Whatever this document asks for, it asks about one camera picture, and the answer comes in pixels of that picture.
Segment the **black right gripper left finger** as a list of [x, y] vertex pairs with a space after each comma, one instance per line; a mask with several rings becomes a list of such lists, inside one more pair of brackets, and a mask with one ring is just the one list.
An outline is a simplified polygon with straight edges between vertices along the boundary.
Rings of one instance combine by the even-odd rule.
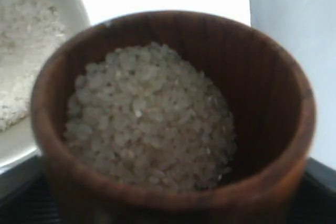
[[1, 223], [59, 223], [59, 210], [36, 157], [1, 174]]

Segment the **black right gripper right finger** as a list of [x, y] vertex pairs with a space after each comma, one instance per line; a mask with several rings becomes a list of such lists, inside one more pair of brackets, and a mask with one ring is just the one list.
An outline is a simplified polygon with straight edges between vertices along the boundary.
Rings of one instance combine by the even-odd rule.
[[335, 223], [335, 170], [310, 158], [293, 204], [294, 223]]

